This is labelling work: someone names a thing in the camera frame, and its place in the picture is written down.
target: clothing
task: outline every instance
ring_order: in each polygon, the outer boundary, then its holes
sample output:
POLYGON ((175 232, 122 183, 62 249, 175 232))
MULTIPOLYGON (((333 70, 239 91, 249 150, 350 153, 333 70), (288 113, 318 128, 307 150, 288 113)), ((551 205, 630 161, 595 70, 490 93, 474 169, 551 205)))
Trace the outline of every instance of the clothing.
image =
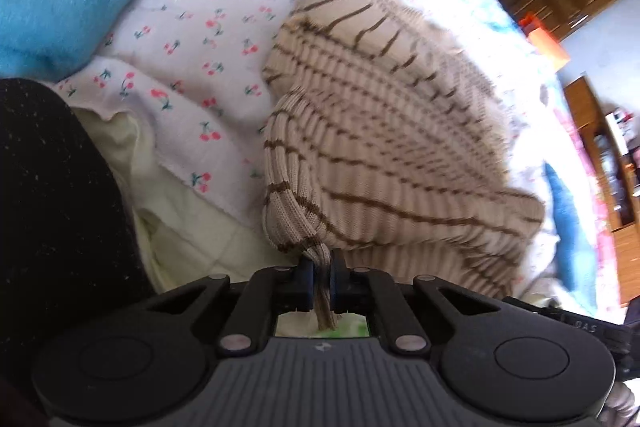
POLYGON ((0 375, 39 404, 47 339, 154 291, 111 171, 48 87, 0 82, 0 166, 0 375))
POLYGON ((401 282, 431 273, 499 298, 544 206, 505 186, 492 86, 440 35, 396 0, 300 1, 264 68, 281 97, 264 228, 321 271, 341 248, 401 282))

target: screw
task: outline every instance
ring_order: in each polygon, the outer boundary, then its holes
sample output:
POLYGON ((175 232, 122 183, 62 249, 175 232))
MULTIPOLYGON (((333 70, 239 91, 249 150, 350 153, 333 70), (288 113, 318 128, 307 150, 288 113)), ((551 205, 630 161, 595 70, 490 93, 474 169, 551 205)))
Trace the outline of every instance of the screw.
POLYGON ((251 339, 246 335, 226 335, 220 339, 220 347, 227 351, 242 351, 251 347, 251 339))
POLYGON ((396 347, 403 351, 420 351, 427 345, 427 341, 418 335, 401 335, 396 338, 396 347))

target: striped sweater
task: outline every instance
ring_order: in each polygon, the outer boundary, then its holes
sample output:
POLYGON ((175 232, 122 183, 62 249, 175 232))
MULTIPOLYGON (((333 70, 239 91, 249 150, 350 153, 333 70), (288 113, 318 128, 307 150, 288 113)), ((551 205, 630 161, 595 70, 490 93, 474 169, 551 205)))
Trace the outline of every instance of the striped sweater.
POLYGON ((442 36, 397 0, 300 1, 264 67, 280 97, 263 211, 278 249, 320 274, 340 248, 350 266, 401 282, 431 273, 510 292, 543 205, 505 186, 500 103, 442 36))

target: wooden drawer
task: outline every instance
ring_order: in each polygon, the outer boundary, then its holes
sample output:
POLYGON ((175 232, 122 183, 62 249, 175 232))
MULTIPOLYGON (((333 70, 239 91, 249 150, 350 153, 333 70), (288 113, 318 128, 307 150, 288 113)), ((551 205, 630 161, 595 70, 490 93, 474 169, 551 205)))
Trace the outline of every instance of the wooden drawer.
POLYGON ((579 78, 566 86, 564 96, 578 129, 600 120, 598 103, 593 98, 591 89, 584 78, 579 78))
POLYGON ((628 303, 640 295, 640 235, 635 224, 613 233, 618 259, 620 303, 628 303))

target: cherry print sheet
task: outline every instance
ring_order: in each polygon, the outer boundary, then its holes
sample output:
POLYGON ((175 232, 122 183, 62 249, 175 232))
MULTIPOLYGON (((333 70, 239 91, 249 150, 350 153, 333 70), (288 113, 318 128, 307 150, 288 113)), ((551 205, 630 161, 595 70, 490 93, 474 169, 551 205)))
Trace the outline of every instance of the cherry print sheet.
MULTIPOLYGON (((553 260, 558 240, 538 126, 540 89, 557 84, 554 72, 496 0, 404 1, 443 30, 443 46, 452 52, 464 48, 494 82, 511 121, 509 183, 546 204, 547 219, 516 279, 515 293, 521 295, 553 260)), ((296 2, 133 0, 94 60, 55 89, 70 105, 105 120, 130 114, 141 132, 154 137, 154 159, 185 190, 261 233, 262 131, 276 101, 260 70, 271 38, 296 2)), ((184 201, 162 204, 180 212, 184 201)), ((139 202, 132 204, 135 208, 139 202)), ((188 227, 182 224, 183 235, 188 227)), ((203 241, 198 248, 203 258, 216 256, 216 246, 203 241)), ((164 269, 185 282, 181 255, 189 256, 186 249, 177 251, 171 268, 164 269)), ((256 255, 259 260, 263 254, 256 255)), ((198 266, 204 270, 207 264, 198 266)), ((228 260, 225 267, 241 271, 228 260)), ((203 275, 196 272, 191 269, 188 277, 203 275)), ((602 286, 613 295, 612 283, 602 286)))

